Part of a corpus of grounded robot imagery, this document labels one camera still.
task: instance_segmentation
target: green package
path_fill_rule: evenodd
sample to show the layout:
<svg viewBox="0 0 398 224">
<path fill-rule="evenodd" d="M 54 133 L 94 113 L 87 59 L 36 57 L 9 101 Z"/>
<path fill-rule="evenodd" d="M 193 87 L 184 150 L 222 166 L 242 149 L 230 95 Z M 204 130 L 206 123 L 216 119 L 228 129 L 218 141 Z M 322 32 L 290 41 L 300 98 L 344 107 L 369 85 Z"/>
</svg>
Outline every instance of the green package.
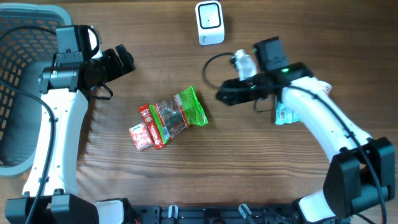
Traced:
<svg viewBox="0 0 398 224">
<path fill-rule="evenodd" d="M 203 126 L 208 123 L 193 86 L 175 95 L 172 100 L 149 105 L 149 109 L 163 143 L 191 124 Z"/>
</svg>

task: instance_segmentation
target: wooden table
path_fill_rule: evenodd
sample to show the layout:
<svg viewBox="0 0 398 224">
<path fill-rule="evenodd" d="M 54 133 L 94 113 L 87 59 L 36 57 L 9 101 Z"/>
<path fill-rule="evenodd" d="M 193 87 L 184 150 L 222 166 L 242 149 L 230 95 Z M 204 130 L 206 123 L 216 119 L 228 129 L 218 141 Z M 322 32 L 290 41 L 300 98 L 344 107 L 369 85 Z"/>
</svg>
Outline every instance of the wooden table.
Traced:
<svg viewBox="0 0 398 224">
<path fill-rule="evenodd" d="M 331 97 L 357 125 L 398 145 L 398 3 L 223 1 L 225 42 L 211 47 L 198 44 L 196 3 L 59 4 L 75 24 L 100 30 L 103 50 L 124 44 L 137 67 L 109 84 L 111 101 L 90 103 L 78 156 L 80 197 L 127 197 L 135 205 L 260 205 L 289 203 L 321 189 L 328 161 L 302 123 L 276 126 L 272 113 L 255 113 L 252 103 L 228 107 L 201 79 L 210 57 L 251 53 L 254 43 L 277 35 L 291 62 L 305 62 L 331 83 Z M 237 73 L 220 58 L 208 76 L 221 83 Z M 138 152 L 128 129 L 142 122 L 139 105 L 190 85 L 209 124 L 186 129 L 162 150 Z M 28 175 L 0 179 L 0 223 L 7 223 L 6 199 L 21 196 Z M 389 223 L 398 223 L 398 202 L 388 202 L 387 209 Z M 379 207 L 364 214 L 380 222 Z"/>
</svg>

